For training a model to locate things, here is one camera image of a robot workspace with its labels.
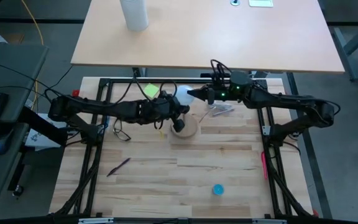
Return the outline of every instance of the blue bottle cap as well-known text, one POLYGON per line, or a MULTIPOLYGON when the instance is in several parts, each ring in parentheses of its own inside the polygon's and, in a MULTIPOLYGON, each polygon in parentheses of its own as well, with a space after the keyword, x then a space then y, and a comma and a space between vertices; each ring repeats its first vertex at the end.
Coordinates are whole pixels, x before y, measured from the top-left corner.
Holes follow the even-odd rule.
POLYGON ((223 185, 215 184, 213 187, 213 192, 215 195, 222 195, 224 193, 223 185))

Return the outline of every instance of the gray desk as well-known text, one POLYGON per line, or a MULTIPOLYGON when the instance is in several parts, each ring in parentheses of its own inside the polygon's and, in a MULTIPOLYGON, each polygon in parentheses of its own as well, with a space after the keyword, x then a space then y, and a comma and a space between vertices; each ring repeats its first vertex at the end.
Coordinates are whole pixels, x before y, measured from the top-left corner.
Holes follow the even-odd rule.
MULTIPOLYGON (((0 44, 0 64, 22 72, 34 79, 38 76, 46 54, 47 48, 42 46, 0 44)), ((34 81, 0 67, 0 86, 13 85, 32 88, 33 84, 34 81)), ((30 90, 0 88, 0 92, 9 95, 8 103, 1 116, 1 121, 4 123, 15 123, 29 96, 30 90)), ((28 128, 28 124, 15 124, 10 149, 6 154, 0 156, 0 193, 21 148, 22 140, 28 128)))
MULTIPOLYGON (((44 64, 48 48, 40 45, 9 45, 0 44, 0 65, 6 66, 33 79, 38 77, 38 73, 44 64)), ((31 89, 34 81, 0 67, 0 86, 23 86, 31 89)), ((0 93, 9 95, 8 103, 2 112, 1 122, 16 122, 30 90, 22 88, 0 88, 0 93)))

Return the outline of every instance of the white ball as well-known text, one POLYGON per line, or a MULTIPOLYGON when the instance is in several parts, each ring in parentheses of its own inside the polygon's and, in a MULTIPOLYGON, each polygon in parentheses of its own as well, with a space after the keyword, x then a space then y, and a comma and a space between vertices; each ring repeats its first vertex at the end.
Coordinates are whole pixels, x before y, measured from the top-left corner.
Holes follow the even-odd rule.
POLYGON ((190 87, 188 85, 178 86, 176 98, 178 98, 178 101, 182 106, 188 106, 194 100, 194 96, 187 94, 187 90, 192 90, 192 87, 190 87))

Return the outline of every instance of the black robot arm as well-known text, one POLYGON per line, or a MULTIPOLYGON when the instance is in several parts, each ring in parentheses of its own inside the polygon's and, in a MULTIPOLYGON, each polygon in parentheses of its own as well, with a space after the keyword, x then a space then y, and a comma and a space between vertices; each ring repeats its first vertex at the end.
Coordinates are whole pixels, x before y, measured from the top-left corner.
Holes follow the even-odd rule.
POLYGON ((312 96, 271 94, 266 86, 252 80, 243 72, 232 72, 229 85, 213 78, 212 83, 189 90, 188 94, 207 100, 209 104, 215 100, 229 100, 243 102, 250 109, 276 107, 303 111, 303 116, 286 124, 264 127, 264 135, 268 136, 270 143, 278 146, 283 145, 289 134, 301 134, 307 128, 325 128, 334 123, 334 106, 327 101, 312 96))
POLYGON ((87 124, 77 114, 91 113, 113 116, 131 124, 158 123, 171 119, 173 128, 180 132, 185 124, 179 118, 182 113, 189 112, 189 106, 182 106, 176 97, 161 91, 152 100, 122 101, 107 103, 105 101, 89 100, 87 98, 59 96, 52 100, 48 117, 54 121, 64 121, 81 131, 81 138, 89 142, 98 142, 99 128, 87 124))

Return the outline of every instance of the wooden tabletop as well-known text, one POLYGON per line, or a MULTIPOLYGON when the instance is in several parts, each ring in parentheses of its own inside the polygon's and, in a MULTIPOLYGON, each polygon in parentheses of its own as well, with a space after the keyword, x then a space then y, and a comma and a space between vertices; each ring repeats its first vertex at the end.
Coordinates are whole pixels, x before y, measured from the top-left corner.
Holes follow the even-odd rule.
POLYGON ((149 26, 129 31, 119 0, 92 0, 71 63, 343 73, 317 0, 234 7, 230 0, 146 0, 149 26))
MULTIPOLYGON (((99 78, 84 78, 80 96, 95 99, 98 83, 99 78)), ((270 92, 284 92, 281 79, 267 79, 267 83, 270 92)), ((118 100, 126 88, 125 83, 114 84, 112 101, 118 100)), ((173 87, 165 84, 164 89, 172 91, 173 87)), ((136 85, 132 85, 124 100, 142 98, 136 85)), ((123 123, 123 130, 132 140, 122 142, 112 133, 114 118, 111 118, 104 137, 92 213, 103 212, 106 217, 154 218, 273 215, 269 183, 264 179, 260 160, 262 141, 257 111, 236 102, 230 104, 233 112, 218 117, 207 114, 190 139, 174 137, 169 131, 170 122, 166 121, 162 136, 152 124, 123 123), (132 159, 126 165, 106 177, 128 157, 132 159), (223 184, 222 196, 212 193, 214 184, 223 184)), ((200 100, 190 106, 189 114, 197 121, 208 112, 206 103, 200 100)), ((273 114, 277 123, 290 120, 288 110, 274 108, 273 114)), ((91 121, 91 114, 81 114, 81 117, 91 121)), ((302 206, 312 212, 298 151, 284 146, 281 152, 288 188, 302 206)), ((51 212, 61 208, 77 187, 84 153, 82 144, 65 149, 51 212)), ((278 198, 284 211, 282 195, 278 194, 278 198)))

